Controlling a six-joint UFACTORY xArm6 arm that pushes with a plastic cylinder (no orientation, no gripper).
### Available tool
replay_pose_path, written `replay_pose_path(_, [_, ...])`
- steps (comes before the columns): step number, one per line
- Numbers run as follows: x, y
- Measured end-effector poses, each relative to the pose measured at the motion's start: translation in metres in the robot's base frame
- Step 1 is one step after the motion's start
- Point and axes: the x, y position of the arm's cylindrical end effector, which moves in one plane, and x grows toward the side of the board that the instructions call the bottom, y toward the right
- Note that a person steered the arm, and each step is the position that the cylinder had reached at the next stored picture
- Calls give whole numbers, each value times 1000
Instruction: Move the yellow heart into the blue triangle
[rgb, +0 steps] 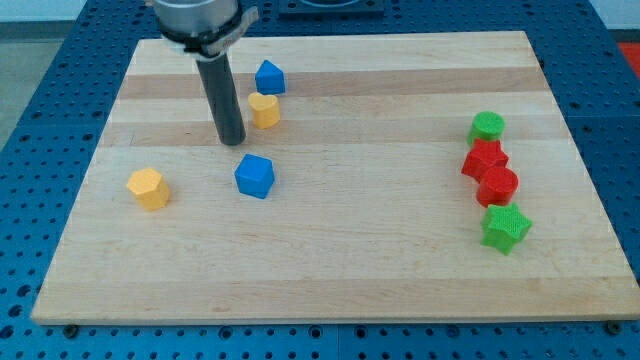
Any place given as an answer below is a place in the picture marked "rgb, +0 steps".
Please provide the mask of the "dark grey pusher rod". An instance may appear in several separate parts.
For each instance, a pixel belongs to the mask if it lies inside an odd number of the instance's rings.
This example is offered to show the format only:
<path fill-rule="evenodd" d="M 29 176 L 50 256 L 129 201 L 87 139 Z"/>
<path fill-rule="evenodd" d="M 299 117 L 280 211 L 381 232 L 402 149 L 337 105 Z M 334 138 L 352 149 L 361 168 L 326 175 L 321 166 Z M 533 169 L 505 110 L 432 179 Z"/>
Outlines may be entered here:
<path fill-rule="evenodd" d="M 240 145 L 246 131 L 227 55 L 212 61 L 197 61 L 196 65 L 220 142 L 227 146 Z"/>

